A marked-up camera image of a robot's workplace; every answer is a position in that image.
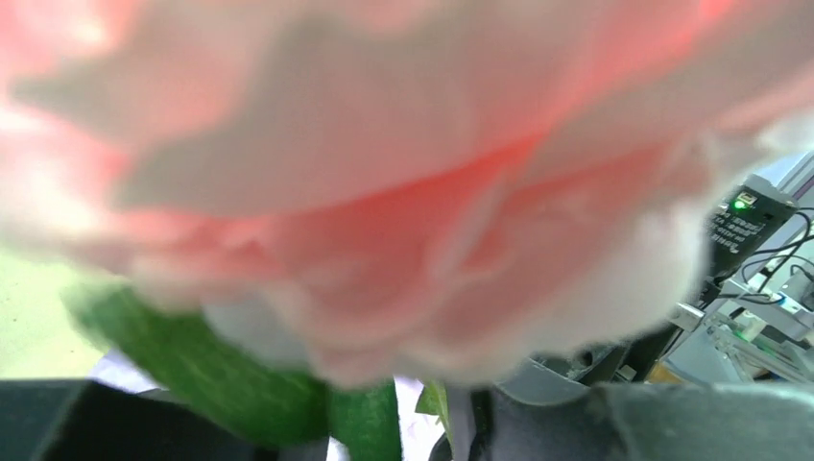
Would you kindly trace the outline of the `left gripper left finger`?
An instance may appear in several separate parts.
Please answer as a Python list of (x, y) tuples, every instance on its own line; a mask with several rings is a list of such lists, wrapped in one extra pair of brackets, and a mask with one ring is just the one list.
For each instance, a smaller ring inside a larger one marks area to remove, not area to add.
[(322, 439), (263, 449), (165, 400), (92, 380), (4, 380), (4, 460), (324, 460)]

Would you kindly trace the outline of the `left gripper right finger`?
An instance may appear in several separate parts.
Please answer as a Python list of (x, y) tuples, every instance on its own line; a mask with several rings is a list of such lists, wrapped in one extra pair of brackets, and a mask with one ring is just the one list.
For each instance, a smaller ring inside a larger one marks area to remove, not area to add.
[(789, 384), (585, 386), (528, 361), (447, 393), (434, 460), (760, 461), (813, 456), (813, 389)]

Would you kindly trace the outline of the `pink double rose stem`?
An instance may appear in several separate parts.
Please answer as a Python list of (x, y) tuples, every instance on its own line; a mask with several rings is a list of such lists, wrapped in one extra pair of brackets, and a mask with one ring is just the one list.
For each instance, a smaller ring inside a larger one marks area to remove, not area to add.
[(809, 1), (5, 1), (1, 242), (279, 447), (397, 460), (398, 376), (636, 337), (813, 144)]

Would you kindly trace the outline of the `black electronics box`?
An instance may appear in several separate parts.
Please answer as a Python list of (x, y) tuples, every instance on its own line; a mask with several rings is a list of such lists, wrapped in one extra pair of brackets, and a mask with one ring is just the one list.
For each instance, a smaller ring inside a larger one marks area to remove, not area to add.
[(707, 221), (707, 276), (715, 283), (730, 278), (798, 209), (791, 195), (762, 177), (750, 175)]

